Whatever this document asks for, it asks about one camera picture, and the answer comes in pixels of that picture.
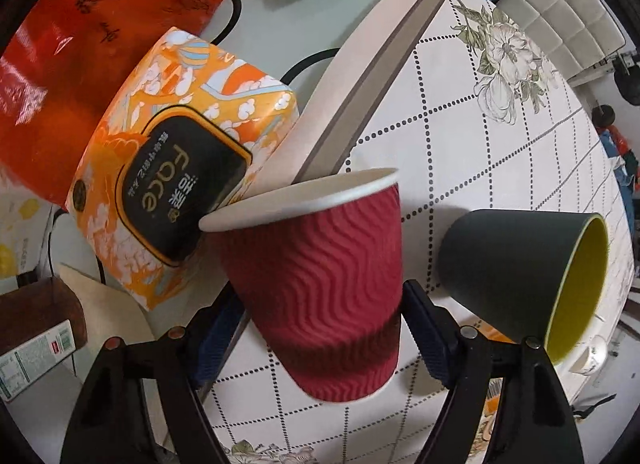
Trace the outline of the dark red ribbed paper cup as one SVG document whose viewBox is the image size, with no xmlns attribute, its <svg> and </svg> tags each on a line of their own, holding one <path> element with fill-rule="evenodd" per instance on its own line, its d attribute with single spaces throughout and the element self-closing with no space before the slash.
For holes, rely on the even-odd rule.
<svg viewBox="0 0 640 464">
<path fill-rule="evenodd" d="M 402 242 L 396 168 L 292 184 L 204 216 L 250 320 L 308 396 L 375 394 L 399 356 Z"/>
</svg>

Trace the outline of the white floral paper cup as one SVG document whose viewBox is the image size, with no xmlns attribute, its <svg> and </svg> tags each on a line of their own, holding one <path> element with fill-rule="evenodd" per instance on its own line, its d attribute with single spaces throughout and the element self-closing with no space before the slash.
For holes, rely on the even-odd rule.
<svg viewBox="0 0 640 464">
<path fill-rule="evenodd" d="M 600 335 L 596 335 L 570 367 L 570 372 L 582 376 L 590 376 L 604 366 L 608 358 L 608 342 Z"/>
</svg>

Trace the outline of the dark green cup yellow inside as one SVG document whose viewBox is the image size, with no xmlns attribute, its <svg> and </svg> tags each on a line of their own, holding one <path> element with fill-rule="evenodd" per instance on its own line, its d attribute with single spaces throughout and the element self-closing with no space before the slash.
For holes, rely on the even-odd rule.
<svg viewBox="0 0 640 464">
<path fill-rule="evenodd" d="M 604 289 L 608 228 L 599 214 L 473 210 L 437 255 L 449 295 L 515 343 L 564 360 L 587 331 Z"/>
</svg>

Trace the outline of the beige paper napkin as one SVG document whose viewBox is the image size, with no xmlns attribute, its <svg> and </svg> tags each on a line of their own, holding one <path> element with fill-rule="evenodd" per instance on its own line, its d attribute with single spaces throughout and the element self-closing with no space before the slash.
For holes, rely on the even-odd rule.
<svg viewBox="0 0 640 464">
<path fill-rule="evenodd" d="M 80 301 L 93 351 L 99 351 L 111 337 L 120 337 L 128 345 L 156 340 L 141 308 L 129 294 L 66 265 L 60 265 L 58 274 Z"/>
</svg>

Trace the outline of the brown sauce bottle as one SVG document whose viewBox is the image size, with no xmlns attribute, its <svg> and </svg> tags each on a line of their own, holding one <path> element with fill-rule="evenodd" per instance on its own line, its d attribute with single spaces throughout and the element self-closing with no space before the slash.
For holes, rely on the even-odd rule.
<svg viewBox="0 0 640 464">
<path fill-rule="evenodd" d="M 1 400 L 13 401 L 88 340 L 84 310 L 57 276 L 1 296 Z"/>
</svg>

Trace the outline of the yellow snack bag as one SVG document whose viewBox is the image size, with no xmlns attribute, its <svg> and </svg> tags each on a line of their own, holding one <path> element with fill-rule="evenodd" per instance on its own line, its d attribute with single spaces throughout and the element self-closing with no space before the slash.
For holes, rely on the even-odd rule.
<svg viewBox="0 0 640 464">
<path fill-rule="evenodd" d="M 1 191 L 1 279 L 37 268 L 51 210 L 29 190 Z"/>
</svg>

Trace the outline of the orange tissue pack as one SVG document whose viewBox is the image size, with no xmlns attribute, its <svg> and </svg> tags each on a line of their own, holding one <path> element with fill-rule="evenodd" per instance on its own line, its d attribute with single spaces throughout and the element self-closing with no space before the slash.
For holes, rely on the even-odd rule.
<svg viewBox="0 0 640 464">
<path fill-rule="evenodd" d="M 242 198 L 297 119 L 289 86 L 171 28 L 96 126 L 67 210 L 107 272 L 152 310 L 201 265 L 200 220 Z"/>
</svg>

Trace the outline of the floral diamond-pattern tablecloth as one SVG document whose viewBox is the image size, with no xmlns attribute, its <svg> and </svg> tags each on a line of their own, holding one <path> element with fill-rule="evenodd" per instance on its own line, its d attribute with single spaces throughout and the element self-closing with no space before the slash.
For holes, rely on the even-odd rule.
<svg viewBox="0 0 640 464">
<path fill-rule="evenodd" d="M 419 0 L 381 0 L 344 43 L 306 105 L 294 135 L 307 151 L 329 142 L 343 91 L 364 59 Z M 533 43 L 486 0 L 441 0 L 402 59 L 393 83 L 350 139 L 338 172 L 395 167 L 402 213 L 402 268 L 438 306 L 487 333 L 486 322 L 451 299 L 436 270 L 442 237 L 469 210 L 597 213 L 608 227 L 608 268 L 582 342 L 610 338 L 634 261 L 613 166 L 588 116 L 551 73 L 538 103 L 506 100 L 506 116 L 484 91 L 480 57 L 459 35 L 465 10 L 480 15 L 496 44 Z M 410 332 L 400 333 L 392 378 L 349 403 L 306 395 L 254 325 L 233 343 L 205 409 L 232 463 L 411 463 L 435 425 L 445 388 L 430 377 Z"/>
</svg>

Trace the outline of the red plastic bag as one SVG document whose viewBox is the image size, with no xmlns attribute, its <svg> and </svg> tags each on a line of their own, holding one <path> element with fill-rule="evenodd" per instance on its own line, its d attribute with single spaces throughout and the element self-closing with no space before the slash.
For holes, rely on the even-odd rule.
<svg viewBox="0 0 640 464">
<path fill-rule="evenodd" d="M 1 56 L 1 164 L 63 205 L 96 126 L 168 28 L 201 33 L 222 0 L 38 0 Z"/>
</svg>

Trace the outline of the white padded chair right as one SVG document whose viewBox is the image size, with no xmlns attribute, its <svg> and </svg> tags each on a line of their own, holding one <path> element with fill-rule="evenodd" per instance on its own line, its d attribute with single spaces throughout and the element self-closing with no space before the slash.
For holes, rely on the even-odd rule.
<svg viewBox="0 0 640 464">
<path fill-rule="evenodd" d="M 603 0 L 497 0 L 562 76 L 577 87 L 612 71 L 626 36 Z"/>
</svg>

